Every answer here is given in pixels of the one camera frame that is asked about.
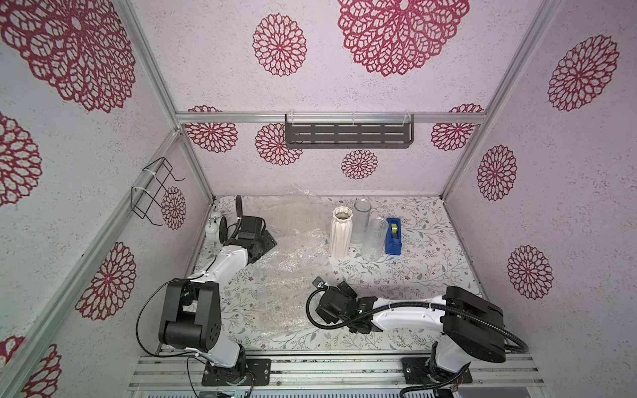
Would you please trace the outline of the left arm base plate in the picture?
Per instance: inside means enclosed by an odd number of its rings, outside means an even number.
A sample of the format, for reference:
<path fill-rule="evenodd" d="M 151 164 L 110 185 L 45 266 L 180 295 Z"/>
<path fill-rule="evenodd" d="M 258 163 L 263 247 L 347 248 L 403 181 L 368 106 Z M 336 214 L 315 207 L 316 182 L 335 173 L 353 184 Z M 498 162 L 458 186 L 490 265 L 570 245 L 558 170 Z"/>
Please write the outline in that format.
<path fill-rule="evenodd" d="M 207 365 L 202 378 L 205 387 L 268 386 L 272 361 L 240 359 L 234 367 Z"/>

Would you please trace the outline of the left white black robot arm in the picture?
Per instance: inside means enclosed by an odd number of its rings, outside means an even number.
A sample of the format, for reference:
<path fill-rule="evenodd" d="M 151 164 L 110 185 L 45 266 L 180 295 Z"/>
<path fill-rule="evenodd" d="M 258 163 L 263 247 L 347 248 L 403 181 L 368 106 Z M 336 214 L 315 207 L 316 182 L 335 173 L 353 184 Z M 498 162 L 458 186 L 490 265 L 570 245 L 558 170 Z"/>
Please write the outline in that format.
<path fill-rule="evenodd" d="M 221 293 L 234 276 L 254 264 L 276 241 L 261 217 L 242 216 L 237 228 L 207 268 L 168 283 L 159 324 L 159 341 L 196 353 L 212 366 L 245 372 L 242 345 L 222 334 Z"/>

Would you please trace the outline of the white ribbed ceramic vase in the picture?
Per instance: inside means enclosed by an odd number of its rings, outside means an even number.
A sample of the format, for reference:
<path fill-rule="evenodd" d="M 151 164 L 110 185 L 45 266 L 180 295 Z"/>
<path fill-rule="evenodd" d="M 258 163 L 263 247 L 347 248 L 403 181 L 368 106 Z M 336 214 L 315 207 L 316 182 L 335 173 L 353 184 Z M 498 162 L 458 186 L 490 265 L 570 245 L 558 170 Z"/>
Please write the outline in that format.
<path fill-rule="evenodd" d="M 353 211 L 349 207 L 336 207 L 330 225 L 329 253 L 336 260 L 348 255 L 353 231 Z"/>

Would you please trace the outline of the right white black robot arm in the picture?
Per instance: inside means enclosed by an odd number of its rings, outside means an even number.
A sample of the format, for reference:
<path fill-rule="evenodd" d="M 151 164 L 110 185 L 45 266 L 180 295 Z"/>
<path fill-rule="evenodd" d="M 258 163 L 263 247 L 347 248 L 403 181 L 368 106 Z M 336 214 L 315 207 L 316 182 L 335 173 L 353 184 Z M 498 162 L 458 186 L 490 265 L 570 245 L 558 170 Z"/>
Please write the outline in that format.
<path fill-rule="evenodd" d="M 443 295 L 433 298 L 396 301 L 360 297 L 346 282 L 324 285 L 310 294 L 305 313 L 310 323 L 323 330 L 438 332 L 440 339 L 431 348 L 434 371 L 457 373 L 472 361 L 506 361 L 503 310 L 457 286 L 449 286 Z"/>

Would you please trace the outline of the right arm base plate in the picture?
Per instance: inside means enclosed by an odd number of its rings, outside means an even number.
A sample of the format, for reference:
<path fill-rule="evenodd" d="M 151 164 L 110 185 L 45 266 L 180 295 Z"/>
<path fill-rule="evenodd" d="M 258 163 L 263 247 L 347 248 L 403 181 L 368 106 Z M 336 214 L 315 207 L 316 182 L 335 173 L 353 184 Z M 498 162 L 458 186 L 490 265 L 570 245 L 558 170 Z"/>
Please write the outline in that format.
<path fill-rule="evenodd" d="M 431 364 L 430 358 L 407 357 L 401 359 L 402 371 L 408 385 L 430 386 L 449 381 L 456 372 L 446 371 Z"/>

